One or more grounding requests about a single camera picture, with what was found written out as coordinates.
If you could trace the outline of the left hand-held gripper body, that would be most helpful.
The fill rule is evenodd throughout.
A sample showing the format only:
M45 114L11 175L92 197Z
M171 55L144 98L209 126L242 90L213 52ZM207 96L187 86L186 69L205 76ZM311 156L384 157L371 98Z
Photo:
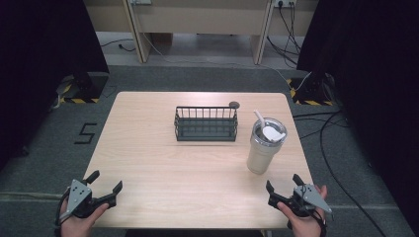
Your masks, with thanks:
M104 203L111 204L107 197L95 198L86 184L73 180L69 188L67 208L59 218L66 219L70 216L87 218Z

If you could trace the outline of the beige wooden desk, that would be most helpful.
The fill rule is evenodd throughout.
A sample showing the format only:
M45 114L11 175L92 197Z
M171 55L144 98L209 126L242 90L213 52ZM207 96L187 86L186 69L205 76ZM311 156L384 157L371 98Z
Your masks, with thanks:
M306 35L319 0L296 0L295 7L277 10L273 0L83 0L97 32L130 32L137 58L145 63L152 34L243 35L250 38L253 62L262 62L268 36L293 30Z

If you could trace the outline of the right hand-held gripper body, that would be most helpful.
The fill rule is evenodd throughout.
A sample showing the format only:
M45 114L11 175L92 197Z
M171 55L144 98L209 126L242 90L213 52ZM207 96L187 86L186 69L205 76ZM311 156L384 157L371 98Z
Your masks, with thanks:
M286 202L288 218L308 217L315 215L323 218L325 213L332 213L332 208L326 202L327 188L316 185L302 185L293 189L293 194Z

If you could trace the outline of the black curtain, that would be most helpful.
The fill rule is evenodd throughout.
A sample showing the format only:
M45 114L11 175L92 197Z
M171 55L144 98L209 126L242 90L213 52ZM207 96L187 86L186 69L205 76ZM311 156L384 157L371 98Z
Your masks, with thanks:
M419 0L318 0L297 67L333 76L361 144L419 235Z
M64 77L107 70L83 0L0 0L0 170L31 139Z

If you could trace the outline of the stand base with hazard tape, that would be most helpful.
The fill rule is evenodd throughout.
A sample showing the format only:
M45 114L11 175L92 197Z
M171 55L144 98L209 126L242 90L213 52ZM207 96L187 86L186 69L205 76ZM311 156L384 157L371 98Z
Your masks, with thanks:
M298 105L332 106L331 95L325 88L322 78L316 78L311 73L303 77L287 79L292 100Z
M109 79L108 73L83 73L64 77L58 89L57 102L71 104L97 104Z

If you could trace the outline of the black tape floor mark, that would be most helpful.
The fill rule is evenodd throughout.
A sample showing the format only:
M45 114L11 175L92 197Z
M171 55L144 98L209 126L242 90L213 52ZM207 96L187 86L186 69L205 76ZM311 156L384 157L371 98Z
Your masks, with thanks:
M75 140L74 143L77 145L90 144L95 136L95 133L90 131L90 128L96 125L95 122L85 122L78 134L81 140Z

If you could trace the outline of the person's right hand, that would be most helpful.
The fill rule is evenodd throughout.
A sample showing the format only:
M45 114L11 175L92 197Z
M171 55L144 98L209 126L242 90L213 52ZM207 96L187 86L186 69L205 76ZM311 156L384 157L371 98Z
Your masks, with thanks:
M278 203L278 209L291 223L293 237L325 237L327 226L323 209L317 208L313 216L307 217L296 216L282 202Z

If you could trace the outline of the cream tumbler with straw lid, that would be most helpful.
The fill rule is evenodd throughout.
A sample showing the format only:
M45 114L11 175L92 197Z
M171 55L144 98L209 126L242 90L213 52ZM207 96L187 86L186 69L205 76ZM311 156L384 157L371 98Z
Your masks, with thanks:
M247 168L258 175L264 174L280 151L288 136L286 127L275 118L264 118L257 110L254 111L257 120L254 122L250 151L247 158Z

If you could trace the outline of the person's left hand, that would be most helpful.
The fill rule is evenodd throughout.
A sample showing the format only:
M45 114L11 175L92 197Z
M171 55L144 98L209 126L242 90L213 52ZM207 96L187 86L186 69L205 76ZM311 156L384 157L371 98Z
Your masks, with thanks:
M69 217L61 224L61 237L90 237L95 222L106 212L108 207L107 203L102 204L87 218Z

